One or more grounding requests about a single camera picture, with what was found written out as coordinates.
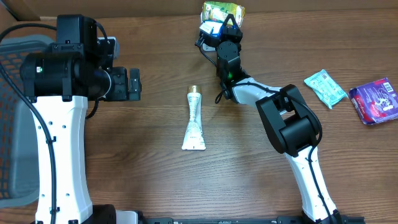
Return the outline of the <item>teal wet wipes pack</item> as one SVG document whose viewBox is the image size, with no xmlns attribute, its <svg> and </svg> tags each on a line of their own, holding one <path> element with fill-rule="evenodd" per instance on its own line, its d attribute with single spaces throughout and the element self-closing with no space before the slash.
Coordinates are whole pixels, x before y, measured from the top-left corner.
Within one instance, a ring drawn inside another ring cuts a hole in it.
<svg viewBox="0 0 398 224">
<path fill-rule="evenodd" d="M 332 109 L 343 98 L 348 97 L 346 92 L 324 69 L 306 78 L 304 83 L 315 92 L 329 109 Z"/>
</svg>

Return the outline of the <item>purple sanitary pad pack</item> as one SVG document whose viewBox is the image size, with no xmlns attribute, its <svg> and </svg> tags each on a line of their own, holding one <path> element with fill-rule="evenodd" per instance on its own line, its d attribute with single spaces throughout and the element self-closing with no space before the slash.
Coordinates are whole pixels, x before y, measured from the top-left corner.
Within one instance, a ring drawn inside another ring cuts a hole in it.
<svg viewBox="0 0 398 224">
<path fill-rule="evenodd" d="M 397 92 L 387 77 L 352 88 L 348 96 L 363 124 L 397 119 Z"/>
</svg>

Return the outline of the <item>green gold snack packet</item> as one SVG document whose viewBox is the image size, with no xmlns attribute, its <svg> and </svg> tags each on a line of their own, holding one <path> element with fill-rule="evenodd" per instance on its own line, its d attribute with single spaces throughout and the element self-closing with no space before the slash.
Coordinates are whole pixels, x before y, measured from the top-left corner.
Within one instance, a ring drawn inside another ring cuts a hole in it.
<svg viewBox="0 0 398 224">
<path fill-rule="evenodd" d="M 205 1 L 202 5 L 200 17 L 201 22 L 214 21 L 222 23 L 229 14 L 234 16 L 237 25 L 241 27 L 245 16 L 245 8 L 231 2 Z"/>
</svg>

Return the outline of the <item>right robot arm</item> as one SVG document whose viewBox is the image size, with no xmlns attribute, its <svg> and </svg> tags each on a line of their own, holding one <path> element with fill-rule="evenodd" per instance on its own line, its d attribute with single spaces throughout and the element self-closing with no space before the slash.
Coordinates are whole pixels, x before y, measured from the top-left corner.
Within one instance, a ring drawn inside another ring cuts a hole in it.
<svg viewBox="0 0 398 224">
<path fill-rule="evenodd" d="M 242 38 L 234 16 L 228 14 L 214 39 L 220 95 L 257 109 L 272 147 L 286 157 L 292 168 L 302 198 L 304 222 L 342 223 L 318 161 L 318 145 L 322 139 L 320 120 L 295 85 L 267 86 L 243 70 Z"/>
</svg>

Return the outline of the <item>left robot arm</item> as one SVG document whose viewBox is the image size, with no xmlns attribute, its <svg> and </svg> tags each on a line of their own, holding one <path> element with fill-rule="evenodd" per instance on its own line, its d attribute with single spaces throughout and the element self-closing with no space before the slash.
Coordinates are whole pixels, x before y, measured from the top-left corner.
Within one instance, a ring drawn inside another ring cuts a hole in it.
<svg viewBox="0 0 398 224">
<path fill-rule="evenodd" d="M 56 41 L 29 54 L 20 69 L 34 115 L 39 160 L 36 223 L 132 223 L 141 214 L 94 205 L 86 183 L 85 122 L 90 101 L 138 101 L 136 68 L 114 67 L 116 39 L 96 20 L 57 17 Z"/>
</svg>

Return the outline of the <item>white tube gold cap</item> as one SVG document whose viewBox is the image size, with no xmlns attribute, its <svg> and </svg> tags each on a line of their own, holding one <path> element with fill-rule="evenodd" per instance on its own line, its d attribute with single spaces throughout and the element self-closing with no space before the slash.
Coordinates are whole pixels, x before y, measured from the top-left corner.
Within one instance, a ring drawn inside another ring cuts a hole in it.
<svg viewBox="0 0 398 224">
<path fill-rule="evenodd" d="M 182 150 L 204 151 L 206 149 L 201 122 L 201 99 L 201 88 L 198 85 L 189 86 L 187 93 L 189 119 Z"/>
</svg>

